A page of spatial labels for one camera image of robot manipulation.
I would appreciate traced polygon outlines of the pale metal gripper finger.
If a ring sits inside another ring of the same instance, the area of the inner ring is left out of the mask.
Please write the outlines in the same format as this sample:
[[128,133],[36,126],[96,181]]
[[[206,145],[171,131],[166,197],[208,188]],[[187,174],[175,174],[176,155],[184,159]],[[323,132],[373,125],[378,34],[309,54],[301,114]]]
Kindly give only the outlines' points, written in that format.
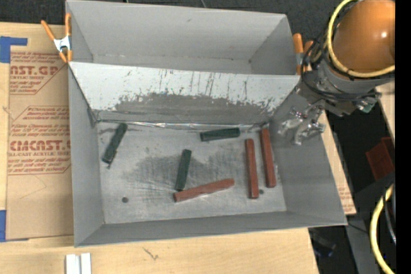
[[317,120],[291,120],[290,127],[295,130],[292,137],[293,145],[301,145],[303,140],[325,130],[325,124]]
[[308,110],[297,110],[291,107],[284,115],[278,126],[278,134],[286,135],[290,130],[295,131],[295,135],[308,135],[311,128],[311,119]]

